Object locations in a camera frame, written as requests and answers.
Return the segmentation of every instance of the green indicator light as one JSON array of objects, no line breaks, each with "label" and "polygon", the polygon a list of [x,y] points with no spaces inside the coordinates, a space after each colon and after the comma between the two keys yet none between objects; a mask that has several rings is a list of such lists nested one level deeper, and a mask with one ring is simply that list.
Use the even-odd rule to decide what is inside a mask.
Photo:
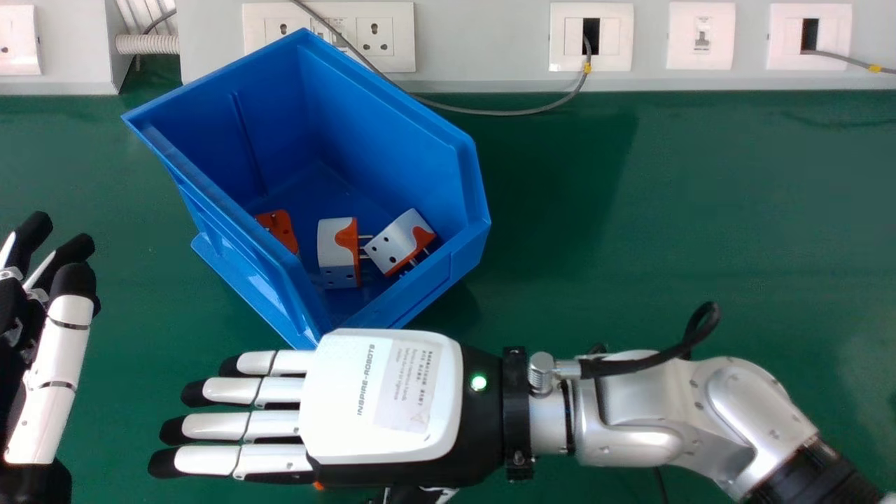
[{"label": "green indicator light", "polygon": [[470,388],[473,392],[482,392],[486,387],[488,387],[488,378],[486,378],[486,375],[477,373],[470,377]]}]

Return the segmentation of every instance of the blue plastic bin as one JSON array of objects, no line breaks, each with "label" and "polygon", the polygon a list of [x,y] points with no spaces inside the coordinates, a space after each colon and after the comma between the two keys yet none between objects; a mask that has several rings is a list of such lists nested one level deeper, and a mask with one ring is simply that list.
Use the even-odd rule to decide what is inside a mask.
[{"label": "blue plastic bin", "polygon": [[[472,139],[310,31],[124,120],[177,184],[193,249],[295,348],[338,326],[404,326],[482,256],[491,220]],[[253,217],[281,208],[300,258]],[[375,235],[409,208],[439,236],[431,256],[399,279],[366,264],[362,288],[321,287],[318,220],[355,216]]]}]

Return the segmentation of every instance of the electrical outlet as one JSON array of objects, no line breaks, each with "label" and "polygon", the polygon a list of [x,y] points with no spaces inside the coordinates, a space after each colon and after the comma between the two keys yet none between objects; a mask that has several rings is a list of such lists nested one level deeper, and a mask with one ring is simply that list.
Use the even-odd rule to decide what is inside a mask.
[{"label": "electrical outlet", "polygon": [[551,72],[581,72],[585,61],[583,40],[591,45],[591,69],[596,72],[630,72],[634,42],[632,4],[551,4]]},{"label": "electrical outlet", "polygon": [[845,62],[800,54],[804,48],[849,56],[852,4],[772,4],[769,70],[846,70]]},{"label": "electrical outlet", "polygon": [[358,18],[358,49],[364,56],[394,56],[392,18]]},{"label": "electrical outlet", "polygon": [[[411,2],[309,2],[334,29],[382,72],[416,72]],[[243,4],[244,52],[249,54],[295,30],[308,28],[356,59],[321,23],[289,2]]]},{"label": "electrical outlet", "polygon": [[41,75],[34,5],[0,6],[0,75]]},{"label": "electrical outlet", "polygon": [[730,70],[734,63],[734,32],[733,3],[672,2],[666,68]]}]

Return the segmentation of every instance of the green tabletop surface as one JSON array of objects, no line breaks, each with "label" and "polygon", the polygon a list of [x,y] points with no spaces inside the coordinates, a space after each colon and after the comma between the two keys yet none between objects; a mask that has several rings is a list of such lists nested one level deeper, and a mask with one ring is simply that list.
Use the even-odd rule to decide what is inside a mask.
[{"label": "green tabletop surface", "polygon": [[[284,346],[190,249],[174,184],[120,119],[178,85],[160,57],[121,96],[0,98],[0,231],[41,209],[56,224],[43,252],[79,231],[97,242],[103,311],[59,451],[74,502],[360,502],[372,492],[147,474],[159,426],[187,413],[185,383]],[[695,359],[763,366],[896,490],[896,92],[590,93],[540,116],[446,117],[476,141],[494,226],[481,265],[411,327],[570,357],[666,347],[716,300],[724,318]],[[514,485],[499,471],[452,502],[660,502],[650,470],[557,457],[536,471]],[[727,501],[696,474],[663,474],[673,504]]]}]

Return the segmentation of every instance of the robotic arm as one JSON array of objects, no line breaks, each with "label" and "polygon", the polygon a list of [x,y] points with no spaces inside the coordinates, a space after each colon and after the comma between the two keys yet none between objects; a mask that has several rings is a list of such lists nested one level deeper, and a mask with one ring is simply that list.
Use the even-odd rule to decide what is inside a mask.
[{"label": "robotic arm", "polygon": [[718,322],[706,303],[663,352],[598,348],[568,361],[370,329],[337,330],[314,352],[245,353],[182,399],[261,410],[166,422],[161,439],[184,446],[156,453],[150,472],[378,486],[383,502],[434,504],[501,466],[511,481],[530,479],[537,457],[554,455],[679,465],[733,500],[880,501],[768,372],[731,357],[688,360]]},{"label": "robotic arm", "polygon": [[57,248],[27,279],[30,257],[53,224],[34,213],[0,249],[0,502],[63,504],[71,475],[56,460],[81,375],[90,322],[99,311],[85,263],[93,240]]}]

